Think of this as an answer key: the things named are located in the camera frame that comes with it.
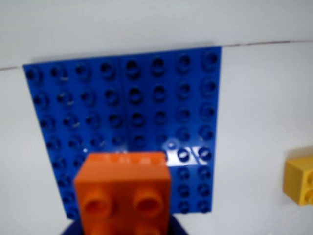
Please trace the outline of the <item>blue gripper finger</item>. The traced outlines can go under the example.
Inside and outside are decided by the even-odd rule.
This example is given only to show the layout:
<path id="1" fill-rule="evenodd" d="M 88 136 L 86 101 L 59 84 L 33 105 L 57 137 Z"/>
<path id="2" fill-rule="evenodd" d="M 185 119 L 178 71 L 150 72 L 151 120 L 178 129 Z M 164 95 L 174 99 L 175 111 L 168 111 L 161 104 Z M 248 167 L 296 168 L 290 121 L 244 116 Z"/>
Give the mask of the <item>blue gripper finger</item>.
<path id="1" fill-rule="evenodd" d="M 168 235 L 188 235 L 186 230 L 173 215 L 169 217 Z"/>
<path id="2" fill-rule="evenodd" d="M 80 220 L 73 220 L 62 232 L 61 235 L 82 235 L 83 227 Z"/>

